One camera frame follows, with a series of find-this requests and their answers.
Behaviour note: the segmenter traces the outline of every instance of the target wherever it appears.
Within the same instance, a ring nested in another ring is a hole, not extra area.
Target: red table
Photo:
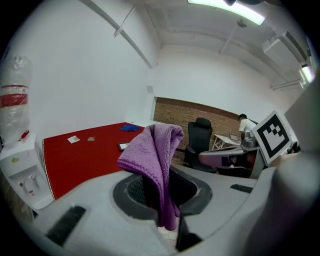
[[[80,130],[43,140],[45,171],[55,200],[79,184],[99,176],[120,171],[117,160],[121,155],[118,143],[130,142],[144,130],[122,131],[122,122]],[[77,136],[80,141],[67,139]]]

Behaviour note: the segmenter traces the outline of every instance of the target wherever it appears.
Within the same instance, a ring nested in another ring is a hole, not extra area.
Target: purple towel
[[[180,212],[169,195],[169,167],[174,152],[184,138],[182,128],[171,124],[147,126],[118,159],[118,166],[148,177],[159,194],[159,227],[174,230]]]

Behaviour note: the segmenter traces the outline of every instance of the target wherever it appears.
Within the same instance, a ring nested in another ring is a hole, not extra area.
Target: white shirt
[[[240,132],[251,131],[256,124],[249,119],[242,119],[239,127]]]

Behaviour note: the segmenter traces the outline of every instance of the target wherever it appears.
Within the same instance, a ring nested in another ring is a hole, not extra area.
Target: ceiling light
[[[239,14],[249,19],[250,21],[258,24],[259,26],[266,19],[265,17],[255,12],[254,10],[251,10],[250,8],[237,2],[234,3],[232,6],[227,5],[223,0],[188,0],[188,3],[221,8],[221,9],[233,12],[235,14]]]
[[[299,69],[299,73],[300,73],[300,76],[302,77],[302,81],[300,81],[300,86],[302,87],[302,89],[305,87],[305,85],[307,84],[307,81],[305,79],[305,75],[302,73],[302,70]]]
[[[302,66],[302,72],[309,83],[314,80],[315,77],[312,74],[310,67],[308,67],[307,65]]]

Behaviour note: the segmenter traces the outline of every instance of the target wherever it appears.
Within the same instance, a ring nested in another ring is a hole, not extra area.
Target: office chair
[[[199,153],[209,150],[212,131],[208,119],[198,117],[195,122],[188,123],[189,144],[184,153],[184,162],[188,164],[188,167],[207,173],[217,172],[216,169],[199,161]]]

